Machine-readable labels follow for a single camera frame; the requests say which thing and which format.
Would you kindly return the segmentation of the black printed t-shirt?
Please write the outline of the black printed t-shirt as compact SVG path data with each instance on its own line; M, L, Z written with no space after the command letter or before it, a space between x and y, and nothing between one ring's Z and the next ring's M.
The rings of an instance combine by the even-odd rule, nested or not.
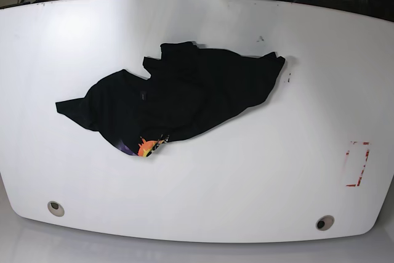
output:
M274 52L247 57L164 43L159 59L143 60L149 78L120 70L56 109L123 153L147 157L161 144L198 136L264 103L285 62Z

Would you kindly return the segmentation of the red tape rectangle marking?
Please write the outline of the red tape rectangle marking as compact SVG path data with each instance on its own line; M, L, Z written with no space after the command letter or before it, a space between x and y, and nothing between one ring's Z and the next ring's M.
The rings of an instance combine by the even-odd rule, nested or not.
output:
M345 155L342 183L346 187L358 187L363 178L370 152L369 142L350 142Z

